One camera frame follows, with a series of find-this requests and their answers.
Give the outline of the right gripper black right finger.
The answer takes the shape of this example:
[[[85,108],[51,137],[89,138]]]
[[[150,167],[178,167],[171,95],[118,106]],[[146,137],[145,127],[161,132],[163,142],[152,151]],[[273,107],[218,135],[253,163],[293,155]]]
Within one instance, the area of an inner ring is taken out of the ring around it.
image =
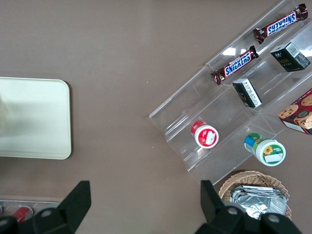
[[[197,234],[300,234],[287,217],[266,213],[254,219],[240,208],[226,206],[210,180],[200,183],[200,204],[206,218]]]

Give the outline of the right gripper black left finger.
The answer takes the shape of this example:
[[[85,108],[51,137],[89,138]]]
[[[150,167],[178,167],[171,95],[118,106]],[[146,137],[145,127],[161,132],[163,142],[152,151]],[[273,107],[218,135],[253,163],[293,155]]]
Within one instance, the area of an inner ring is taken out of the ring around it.
[[[91,207],[90,182],[80,181],[58,205],[34,213],[27,205],[0,214],[2,234],[74,234]]]

